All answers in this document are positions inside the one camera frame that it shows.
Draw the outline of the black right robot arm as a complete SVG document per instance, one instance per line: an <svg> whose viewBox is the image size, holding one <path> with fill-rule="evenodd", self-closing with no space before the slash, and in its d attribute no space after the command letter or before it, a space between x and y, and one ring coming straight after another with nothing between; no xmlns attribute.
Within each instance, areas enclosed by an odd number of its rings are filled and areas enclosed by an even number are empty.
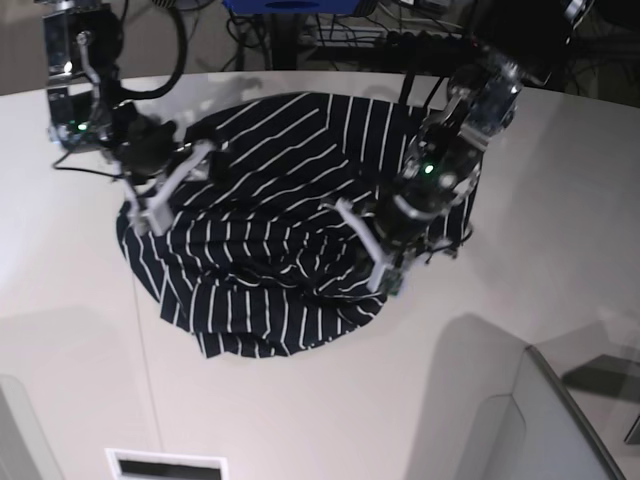
<svg viewBox="0 0 640 480"><path fill-rule="evenodd" d="M199 4L156 2L175 27L177 57L165 83L150 90L126 88L120 78L125 13L114 12L108 1L49 5L43 17L49 137L65 157L100 152L113 166L108 178L124 186L134 230L161 236L174 222L170 198L216 146L179 142L175 122L146 115L137 105L164 97L181 79L189 44L183 16Z"/></svg>

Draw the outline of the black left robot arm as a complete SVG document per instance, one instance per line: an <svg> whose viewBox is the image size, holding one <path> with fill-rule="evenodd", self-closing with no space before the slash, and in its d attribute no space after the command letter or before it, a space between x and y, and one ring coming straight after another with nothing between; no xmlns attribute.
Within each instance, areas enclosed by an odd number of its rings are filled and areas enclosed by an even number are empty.
<svg viewBox="0 0 640 480"><path fill-rule="evenodd" d="M421 259L456 256L472 235L470 212L493 137L512 122L525 82L545 85L558 68L589 1L491 1L472 27L479 57L448 79L446 104L428 113L408 143L401 170L375 202L332 206L367 253L373 294L399 293Z"/></svg>

